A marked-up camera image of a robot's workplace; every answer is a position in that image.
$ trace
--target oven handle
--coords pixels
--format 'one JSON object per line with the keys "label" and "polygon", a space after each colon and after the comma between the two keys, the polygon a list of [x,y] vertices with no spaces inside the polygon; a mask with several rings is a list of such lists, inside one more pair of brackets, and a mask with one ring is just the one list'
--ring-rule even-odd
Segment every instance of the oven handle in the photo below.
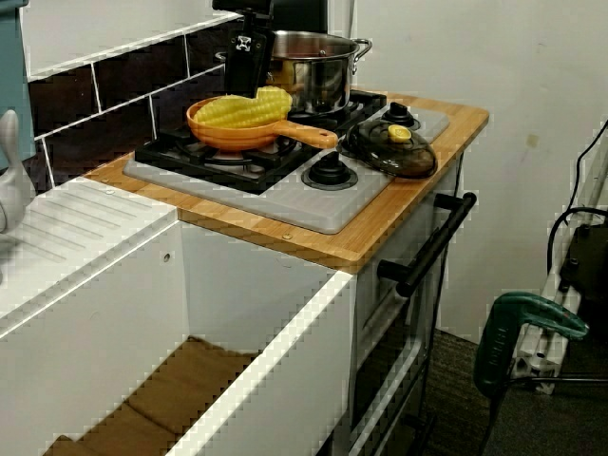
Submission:
{"label": "oven handle", "polygon": [[376,271],[378,277],[394,280],[397,282],[397,293],[404,298],[410,298],[476,202],[474,193],[465,193],[462,198],[438,194],[433,205],[451,212],[446,223],[430,235],[408,266],[381,260]]}

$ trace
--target yellow knob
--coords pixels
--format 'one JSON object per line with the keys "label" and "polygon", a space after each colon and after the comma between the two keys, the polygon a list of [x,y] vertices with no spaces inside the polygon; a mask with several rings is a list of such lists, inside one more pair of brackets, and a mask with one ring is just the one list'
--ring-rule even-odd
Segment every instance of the yellow knob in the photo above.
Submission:
{"label": "yellow knob", "polygon": [[411,139],[411,133],[404,126],[394,124],[389,127],[389,138],[394,143],[406,143]]}

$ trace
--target white wall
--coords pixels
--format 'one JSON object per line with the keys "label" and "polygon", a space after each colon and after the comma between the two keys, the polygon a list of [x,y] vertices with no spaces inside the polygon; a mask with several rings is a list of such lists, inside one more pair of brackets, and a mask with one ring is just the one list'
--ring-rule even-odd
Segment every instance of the white wall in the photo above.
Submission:
{"label": "white wall", "polygon": [[29,74],[219,15],[211,0],[30,0],[22,11]]}
{"label": "white wall", "polygon": [[329,0],[328,32],[330,35],[347,38],[351,36],[354,3],[354,0]]}
{"label": "white wall", "polygon": [[600,0],[359,0],[371,38],[358,84],[491,113],[465,155],[479,206],[450,245],[439,326],[479,341],[507,289],[539,292],[548,230],[578,153],[608,116],[608,4]]}

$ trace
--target oven door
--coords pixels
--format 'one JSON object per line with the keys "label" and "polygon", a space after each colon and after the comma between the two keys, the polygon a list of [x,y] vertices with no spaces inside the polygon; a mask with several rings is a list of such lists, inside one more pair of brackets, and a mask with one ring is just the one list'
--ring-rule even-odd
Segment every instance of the oven door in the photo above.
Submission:
{"label": "oven door", "polygon": [[350,456],[384,454],[389,435],[404,437],[403,427],[397,425],[406,405],[410,421],[420,416],[447,249],[408,299],[396,292],[396,282],[379,278],[377,269],[382,260],[406,266],[418,257],[434,230],[448,219],[449,212],[438,210],[435,199],[455,195],[460,167],[450,167],[358,277]]}

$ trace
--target black knob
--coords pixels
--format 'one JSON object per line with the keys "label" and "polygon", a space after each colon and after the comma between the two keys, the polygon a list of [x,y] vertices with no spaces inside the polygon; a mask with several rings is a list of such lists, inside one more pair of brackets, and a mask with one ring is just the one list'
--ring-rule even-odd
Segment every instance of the black knob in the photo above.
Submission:
{"label": "black knob", "polygon": [[416,125],[416,120],[409,112],[408,107],[395,102],[390,104],[390,109],[385,113],[383,119],[402,126]]}
{"label": "black knob", "polygon": [[311,181],[323,185],[340,185],[351,178],[349,168],[340,160],[340,153],[333,151],[311,167]]}

